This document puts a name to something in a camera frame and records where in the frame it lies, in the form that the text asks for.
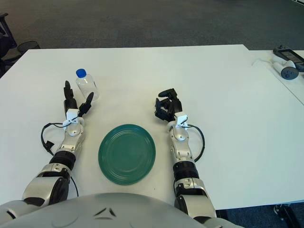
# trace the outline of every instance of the cable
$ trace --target cable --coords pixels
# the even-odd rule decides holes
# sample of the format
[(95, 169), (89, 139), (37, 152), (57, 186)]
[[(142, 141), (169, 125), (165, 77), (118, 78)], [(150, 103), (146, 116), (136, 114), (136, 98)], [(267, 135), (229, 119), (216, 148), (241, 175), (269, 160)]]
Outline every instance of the cable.
[(197, 156), (196, 159), (194, 159), (194, 161), (197, 162), (201, 158), (201, 156), (203, 155), (204, 150), (205, 150), (205, 137), (204, 137), (203, 132), (197, 126), (189, 124), (188, 127), (183, 127), (183, 128), (191, 128), (191, 127), (194, 127), (196, 130), (199, 131), (201, 139), (202, 139), (202, 142), (203, 142), (203, 147), (201, 148), (201, 151), (200, 151), (199, 155)]
[(77, 188), (77, 186), (76, 186), (76, 184), (75, 184), (75, 181), (74, 181), (73, 177), (71, 177), (71, 180), (72, 180), (72, 182), (74, 183), (74, 186), (75, 186), (75, 189), (76, 189), (76, 192), (77, 192), (77, 197), (79, 197), (78, 188)]
[(176, 197), (176, 191), (175, 191), (174, 185), (175, 185), (175, 180), (173, 181), (173, 190), (174, 190), (174, 195), (175, 195), (175, 197)]
[[(58, 128), (64, 128), (64, 127), (67, 127), (67, 126), (69, 126), (70, 124), (72, 124), (72, 122), (69, 123), (69, 124), (67, 124), (67, 125), (65, 125), (65, 126), (57, 126), (57, 124), (61, 124), (61, 125), (62, 125), (62, 123), (48, 123), (48, 124), (46, 124), (46, 125), (42, 128), (41, 136), (40, 136), (43, 147), (44, 147), (44, 148), (46, 149), (46, 151), (47, 151), (48, 153), (50, 153), (52, 156), (54, 156), (54, 154), (53, 154), (53, 152), (51, 151), (51, 147), (52, 147), (54, 144), (53, 144), (52, 142), (50, 142), (50, 141), (47, 141), (46, 143), (44, 142), (44, 139), (43, 139), (43, 132), (44, 132), (44, 130), (47, 129), (47, 128), (48, 128), (49, 126), (51, 126), (51, 125), (53, 125), (53, 126), (55, 126), (55, 127), (58, 127)], [(75, 189), (76, 189), (76, 193), (77, 193), (77, 197), (79, 197), (78, 188), (77, 188), (76, 183), (75, 183), (75, 181), (74, 181), (74, 179), (73, 179), (72, 176), (71, 176), (71, 180), (72, 180), (72, 182), (74, 183), (74, 186), (75, 186)]]

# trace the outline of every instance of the floor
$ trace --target floor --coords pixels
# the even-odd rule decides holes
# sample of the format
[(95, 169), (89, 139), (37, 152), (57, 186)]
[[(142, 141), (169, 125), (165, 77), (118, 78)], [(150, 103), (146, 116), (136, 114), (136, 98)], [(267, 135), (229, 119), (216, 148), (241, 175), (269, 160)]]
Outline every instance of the floor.
[[(18, 44), (41, 48), (280, 44), (304, 49), (304, 6), (291, 0), (0, 0)], [(292, 208), (304, 227), (304, 204)], [(227, 210), (247, 228), (286, 228), (273, 206)]]

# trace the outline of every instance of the white table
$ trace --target white table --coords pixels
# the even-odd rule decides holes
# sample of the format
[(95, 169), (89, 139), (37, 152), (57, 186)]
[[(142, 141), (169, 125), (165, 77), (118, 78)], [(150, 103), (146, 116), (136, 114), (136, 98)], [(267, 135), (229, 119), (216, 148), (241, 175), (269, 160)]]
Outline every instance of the white table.
[[(42, 126), (65, 118), (69, 80), (78, 105), (75, 71), (85, 68), (100, 90), (85, 118), (86, 139), (72, 176), (79, 194), (132, 192), (173, 204), (173, 171), (166, 122), (154, 116), (157, 94), (174, 87), (189, 123), (205, 134), (197, 169), (216, 209), (304, 199), (304, 106), (243, 45), (30, 50), (0, 80), (0, 204), (20, 199), (50, 155)], [(156, 145), (150, 173), (120, 186), (100, 171), (103, 137), (121, 124), (145, 128)], [(197, 155), (200, 137), (189, 130)], [(45, 140), (62, 141), (46, 130)], [(75, 197), (70, 185), (69, 198)]]
[[(255, 60), (266, 60), (270, 61), (274, 56), (272, 51), (250, 51), (253, 54)], [(304, 56), (304, 51), (295, 51), (300, 56)], [(274, 68), (263, 61), (255, 61), (256, 64), (263, 64), (269, 71), (271, 71), (277, 79), (283, 83), (291, 93), (293, 93), (302, 104), (304, 104), (304, 73), (300, 73), (299, 76), (293, 80), (285, 80), (281, 75), (274, 70)]]

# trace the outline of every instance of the plastic bottle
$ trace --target plastic bottle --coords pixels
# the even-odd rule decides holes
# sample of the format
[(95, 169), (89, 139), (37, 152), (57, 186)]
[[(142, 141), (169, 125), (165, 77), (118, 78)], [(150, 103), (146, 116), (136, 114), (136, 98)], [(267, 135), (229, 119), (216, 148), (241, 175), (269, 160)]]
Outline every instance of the plastic bottle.
[(94, 79), (91, 75), (87, 74), (84, 69), (78, 69), (76, 71), (77, 79), (76, 83), (79, 87), (79, 89), (82, 92), (82, 95), (85, 99), (87, 99), (87, 96), (94, 92), (93, 101), (97, 100), (99, 98), (99, 92), (97, 89), (97, 86), (94, 82)]

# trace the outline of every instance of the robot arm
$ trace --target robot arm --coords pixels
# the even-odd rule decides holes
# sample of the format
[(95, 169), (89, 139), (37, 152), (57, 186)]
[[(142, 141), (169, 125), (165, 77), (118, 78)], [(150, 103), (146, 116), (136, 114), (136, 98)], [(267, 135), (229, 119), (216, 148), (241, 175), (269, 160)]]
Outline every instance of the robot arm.
[(161, 92), (159, 96), (168, 97), (162, 101), (156, 99), (155, 115), (169, 122), (167, 128), (172, 142), (170, 152), (176, 195), (174, 206), (196, 220), (216, 218), (215, 209), (196, 170), (189, 148), (188, 118), (182, 111), (181, 102), (174, 89)]
[[(73, 90), (70, 88), (68, 81), (66, 81), (64, 92), (66, 97), (64, 107), (67, 118), (62, 123), (62, 128), (65, 130), (65, 138), (49, 164), (45, 165), (28, 184), (23, 193), (22, 201), (12, 201), (0, 206), (0, 224), (67, 199), (71, 171), (85, 137), (85, 122), (82, 115), (91, 107), (94, 94), (91, 93), (86, 102), (78, 109)], [(51, 154), (50, 147), (52, 145), (53, 143), (51, 142), (43, 144), (45, 149)]]

